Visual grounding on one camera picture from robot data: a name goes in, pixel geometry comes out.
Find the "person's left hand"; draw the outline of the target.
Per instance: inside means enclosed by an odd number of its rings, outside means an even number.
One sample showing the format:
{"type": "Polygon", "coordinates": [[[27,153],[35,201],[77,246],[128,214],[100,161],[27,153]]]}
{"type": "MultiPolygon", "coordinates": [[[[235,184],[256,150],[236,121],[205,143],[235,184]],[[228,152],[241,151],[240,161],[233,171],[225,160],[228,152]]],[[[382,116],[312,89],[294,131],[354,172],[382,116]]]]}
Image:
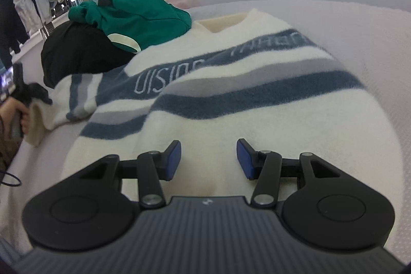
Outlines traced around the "person's left hand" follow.
{"type": "Polygon", "coordinates": [[[27,135],[29,132],[29,109],[20,101],[13,97],[8,97],[1,104],[1,124],[5,138],[11,136],[11,129],[15,117],[19,117],[22,133],[27,135]]]}

